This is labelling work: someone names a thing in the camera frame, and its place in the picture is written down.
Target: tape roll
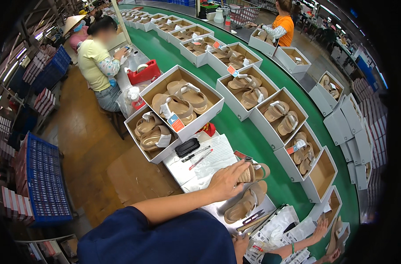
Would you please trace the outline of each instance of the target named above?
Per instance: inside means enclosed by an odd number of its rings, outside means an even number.
[[[143,71],[143,70],[146,69],[148,66],[149,66],[149,65],[147,65],[147,64],[140,64],[140,65],[137,67],[137,72],[139,73],[139,72]]]

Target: navy blue shirt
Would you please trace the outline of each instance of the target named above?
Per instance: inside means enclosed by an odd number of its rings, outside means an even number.
[[[82,264],[235,264],[228,230],[207,212],[193,210],[155,227],[137,208],[115,211],[77,245]]]

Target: stool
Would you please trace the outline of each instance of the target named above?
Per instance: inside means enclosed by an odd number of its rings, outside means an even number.
[[[121,127],[120,127],[120,124],[118,123],[118,114],[116,112],[106,111],[106,110],[102,109],[100,105],[98,105],[98,109],[99,109],[99,112],[105,114],[108,117],[108,119],[111,122],[111,124],[113,125],[115,131],[117,131],[120,138],[122,140],[124,140],[124,135],[126,134],[126,131],[121,133]]]

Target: woman in yellow shirt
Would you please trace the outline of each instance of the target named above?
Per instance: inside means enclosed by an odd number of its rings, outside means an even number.
[[[268,35],[279,39],[279,46],[289,47],[294,33],[294,23],[290,16],[291,0],[277,0],[275,1],[275,6],[278,10],[278,16],[271,25],[256,25],[254,23],[249,23],[248,25],[261,28]]]
[[[79,43],[77,61],[89,87],[95,92],[100,107],[110,112],[119,112],[115,102],[121,91],[113,78],[120,69],[120,59],[126,49],[117,51],[113,57],[105,45],[117,37],[117,24],[110,17],[102,18],[87,30],[92,39]]]

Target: woman in orange shirt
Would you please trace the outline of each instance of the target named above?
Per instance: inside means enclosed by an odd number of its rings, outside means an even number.
[[[275,6],[278,10],[278,16],[271,25],[256,25],[249,23],[252,27],[263,29],[268,35],[279,39],[278,46],[289,47],[293,39],[294,23],[290,16],[291,0],[277,0]]]

